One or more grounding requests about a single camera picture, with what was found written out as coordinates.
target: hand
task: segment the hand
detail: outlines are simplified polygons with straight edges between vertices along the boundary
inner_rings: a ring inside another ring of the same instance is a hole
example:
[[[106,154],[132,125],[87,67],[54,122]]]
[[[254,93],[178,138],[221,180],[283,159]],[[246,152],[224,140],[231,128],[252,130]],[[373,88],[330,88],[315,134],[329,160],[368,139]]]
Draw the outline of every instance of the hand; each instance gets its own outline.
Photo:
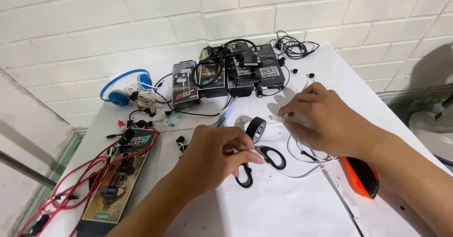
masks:
[[[307,117],[314,129],[299,123],[287,127],[306,139],[312,147],[335,156],[350,156],[363,159],[393,134],[371,124],[349,108],[334,90],[327,90],[315,82],[298,93],[278,115],[301,114]]]
[[[199,125],[170,174],[198,196],[218,187],[230,174],[238,177],[243,163],[263,164],[261,157],[250,151],[254,148],[252,139],[240,127]]]

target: forearm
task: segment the forearm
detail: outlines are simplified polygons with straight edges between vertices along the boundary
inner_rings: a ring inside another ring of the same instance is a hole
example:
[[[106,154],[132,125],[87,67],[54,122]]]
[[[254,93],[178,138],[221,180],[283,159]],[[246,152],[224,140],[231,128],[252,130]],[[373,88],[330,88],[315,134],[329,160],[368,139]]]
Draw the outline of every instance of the forearm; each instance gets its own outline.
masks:
[[[440,236],[453,236],[453,177],[397,136],[363,159],[388,181]]]
[[[194,197],[169,173],[107,236],[161,236]]]

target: ear cushion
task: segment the ear cushion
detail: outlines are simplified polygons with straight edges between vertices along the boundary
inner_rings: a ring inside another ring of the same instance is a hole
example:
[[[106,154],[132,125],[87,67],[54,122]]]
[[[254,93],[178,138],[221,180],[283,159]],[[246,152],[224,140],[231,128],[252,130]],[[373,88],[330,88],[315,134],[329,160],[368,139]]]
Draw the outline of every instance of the ear cushion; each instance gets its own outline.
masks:
[[[151,78],[148,74],[140,74],[139,76],[137,76],[137,81],[138,82],[141,82],[141,83],[145,83],[145,84],[148,84],[148,85],[153,85],[153,82],[151,81]],[[138,83],[139,85],[139,89],[141,90],[145,90],[145,89],[150,89],[151,87],[148,87],[144,84],[141,84],[141,83]]]
[[[110,92],[109,101],[118,106],[126,106],[129,104],[129,95],[121,90],[113,90]]]

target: left hand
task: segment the left hand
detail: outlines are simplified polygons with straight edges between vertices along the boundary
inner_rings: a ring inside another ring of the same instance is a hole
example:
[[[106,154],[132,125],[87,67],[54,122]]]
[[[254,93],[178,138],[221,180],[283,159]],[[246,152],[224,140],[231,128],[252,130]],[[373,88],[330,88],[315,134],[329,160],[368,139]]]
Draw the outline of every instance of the left hand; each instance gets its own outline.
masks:
[[[238,177],[243,163],[263,164],[261,157],[251,151],[254,148],[252,139],[240,127],[199,125],[169,175],[198,196],[218,187],[230,174]]]

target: headphone band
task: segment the headphone band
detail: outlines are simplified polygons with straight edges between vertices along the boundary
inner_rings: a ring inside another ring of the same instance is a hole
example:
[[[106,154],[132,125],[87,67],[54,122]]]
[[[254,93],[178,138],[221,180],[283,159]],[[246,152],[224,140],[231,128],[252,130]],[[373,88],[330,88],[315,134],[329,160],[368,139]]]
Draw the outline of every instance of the headphone band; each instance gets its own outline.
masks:
[[[136,72],[144,72],[144,73],[148,74],[148,76],[150,75],[150,73],[149,73],[147,70],[145,70],[145,69],[132,70],[132,71],[128,71],[128,72],[125,72],[125,73],[119,75],[118,77],[112,79],[112,80],[111,80],[108,84],[106,84],[105,87],[101,90],[101,93],[99,94],[101,100],[106,101],[106,102],[110,102],[110,100],[104,99],[104,93],[105,93],[105,91],[106,91],[111,85],[113,85],[113,83],[117,82],[119,79],[124,78],[124,77],[126,77],[126,76],[128,76],[128,75],[130,75],[130,74],[132,74],[132,73],[136,73]]]

